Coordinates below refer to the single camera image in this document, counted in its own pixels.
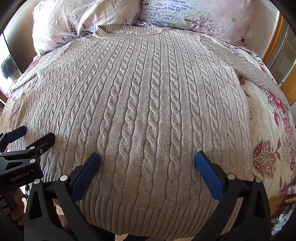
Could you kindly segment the person's left hand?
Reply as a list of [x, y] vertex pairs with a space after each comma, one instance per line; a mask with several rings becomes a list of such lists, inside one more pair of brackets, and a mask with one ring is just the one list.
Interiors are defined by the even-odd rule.
[[17, 188], [11, 192], [4, 194], [4, 197], [10, 207], [12, 220], [16, 221], [19, 226], [22, 226], [25, 222], [25, 205], [22, 201], [22, 190], [20, 188]]

